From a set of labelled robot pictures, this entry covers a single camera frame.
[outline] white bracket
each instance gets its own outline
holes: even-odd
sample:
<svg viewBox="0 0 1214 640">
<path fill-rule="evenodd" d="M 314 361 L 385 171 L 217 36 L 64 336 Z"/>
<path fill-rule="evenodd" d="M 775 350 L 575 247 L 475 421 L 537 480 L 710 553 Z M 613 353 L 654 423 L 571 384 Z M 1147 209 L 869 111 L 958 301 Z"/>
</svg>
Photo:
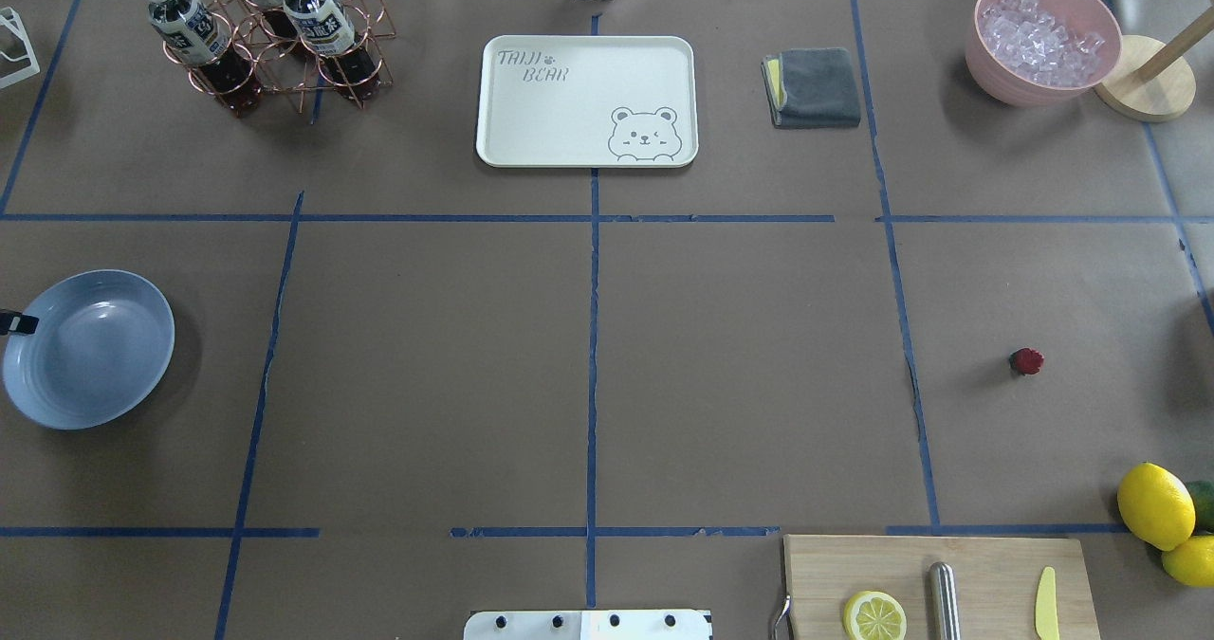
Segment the white bracket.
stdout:
<svg viewBox="0 0 1214 640">
<path fill-rule="evenodd" d="M 477 612 L 464 640 L 711 640 L 713 614 L 698 610 Z"/>
<path fill-rule="evenodd" d="M 0 9 L 0 87 L 35 75 L 40 68 L 34 56 L 34 44 L 21 23 L 21 15 L 12 7 Z"/>
</svg>

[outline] pink bowl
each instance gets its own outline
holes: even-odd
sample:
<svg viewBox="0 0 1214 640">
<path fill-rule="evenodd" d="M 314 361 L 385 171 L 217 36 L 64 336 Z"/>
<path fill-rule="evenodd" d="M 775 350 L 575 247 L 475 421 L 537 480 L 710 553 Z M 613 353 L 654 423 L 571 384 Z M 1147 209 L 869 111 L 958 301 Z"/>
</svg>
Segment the pink bowl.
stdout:
<svg viewBox="0 0 1214 640">
<path fill-rule="evenodd" d="M 978 0 L 970 17 L 970 33 L 965 40 L 965 64 L 982 90 L 991 97 L 1012 107 L 1043 107 L 1070 100 L 1087 92 L 1105 79 L 1122 56 L 1122 29 L 1113 13 L 1100 0 L 1040 0 L 1042 9 L 1066 22 L 1077 35 L 1097 33 L 1105 39 L 1100 49 L 1100 66 L 1087 85 L 1079 87 L 1053 87 L 1039 85 L 1014 74 L 994 58 L 978 32 L 982 11 L 999 0 Z"/>
</svg>

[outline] gray cloth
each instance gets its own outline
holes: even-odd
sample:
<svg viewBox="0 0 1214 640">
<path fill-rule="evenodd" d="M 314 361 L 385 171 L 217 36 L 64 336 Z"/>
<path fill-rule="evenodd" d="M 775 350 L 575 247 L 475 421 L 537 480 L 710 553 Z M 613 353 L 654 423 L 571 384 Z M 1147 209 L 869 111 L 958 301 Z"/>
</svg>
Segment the gray cloth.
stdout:
<svg viewBox="0 0 1214 640">
<path fill-rule="evenodd" d="M 785 50 L 778 55 L 779 83 L 784 101 L 777 106 L 776 92 L 767 74 L 767 103 L 776 128 L 855 128 L 860 125 L 860 97 L 852 74 L 851 55 L 841 47 L 822 50 Z"/>
</svg>

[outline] lime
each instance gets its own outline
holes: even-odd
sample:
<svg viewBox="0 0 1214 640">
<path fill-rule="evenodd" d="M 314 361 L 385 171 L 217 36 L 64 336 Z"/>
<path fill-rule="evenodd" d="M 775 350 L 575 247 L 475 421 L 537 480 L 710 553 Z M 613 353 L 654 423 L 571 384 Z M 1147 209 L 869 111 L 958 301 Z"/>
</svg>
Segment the lime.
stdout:
<svg viewBox="0 0 1214 640">
<path fill-rule="evenodd" d="M 907 614 L 886 593 L 861 590 L 843 608 L 843 625 L 851 640 L 902 640 Z"/>
<path fill-rule="evenodd" d="M 1193 499 L 1197 512 L 1197 528 L 1214 531 L 1214 483 L 1209 481 L 1186 481 L 1185 488 Z"/>
<path fill-rule="evenodd" d="M 1163 571 L 1185 585 L 1214 588 L 1214 536 L 1193 536 L 1164 553 Z"/>
<path fill-rule="evenodd" d="M 1187 540 L 1197 523 L 1185 485 L 1151 463 L 1141 463 L 1122 478 L 1117 506 L 1130 533 L 1165 553 Z"/>
</svg>

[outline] silver metal cylinder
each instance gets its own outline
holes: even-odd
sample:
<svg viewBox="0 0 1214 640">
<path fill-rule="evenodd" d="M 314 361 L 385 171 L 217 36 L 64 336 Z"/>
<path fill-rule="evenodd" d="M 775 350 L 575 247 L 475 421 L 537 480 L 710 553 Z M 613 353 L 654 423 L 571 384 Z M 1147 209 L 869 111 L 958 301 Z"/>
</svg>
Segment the silver metal cylinder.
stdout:
<svg viewBox="0 0 1214 640">
<path fill-rule="evenodd" d="M 937 640 L 961 640 L 961 621 L 957 612 L 957 578 L 953 567 L 936 562 L 927 570 Z"/>
</svg>

